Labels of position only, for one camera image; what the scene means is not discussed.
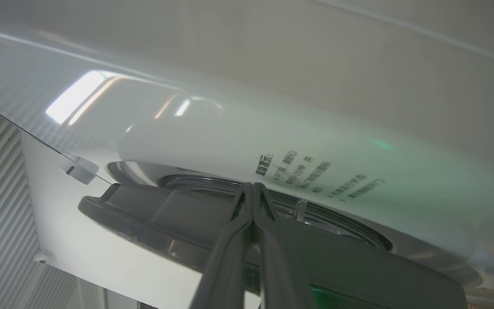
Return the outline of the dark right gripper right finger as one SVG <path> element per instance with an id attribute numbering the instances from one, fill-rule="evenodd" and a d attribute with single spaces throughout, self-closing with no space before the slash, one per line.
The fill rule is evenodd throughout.
<path id="1" fill-rule="evenodd" d="M 253 184 L 253 221 L 261 237 L 261 307 L 315 309 L 313 293 L 288 246 L 282 219 L 274 211 L 267 188 Z"/>

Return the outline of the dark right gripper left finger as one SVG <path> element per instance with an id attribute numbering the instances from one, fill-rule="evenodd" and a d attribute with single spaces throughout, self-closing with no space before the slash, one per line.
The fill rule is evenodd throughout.
<path id="1" fill-rule="evenodd" d="M 232 213 L 212 249 L 202 279 L 191 301 L 192 309 L 243 309 L 245 231 L 253 221 L 253 184 L 241 184 Z"/>

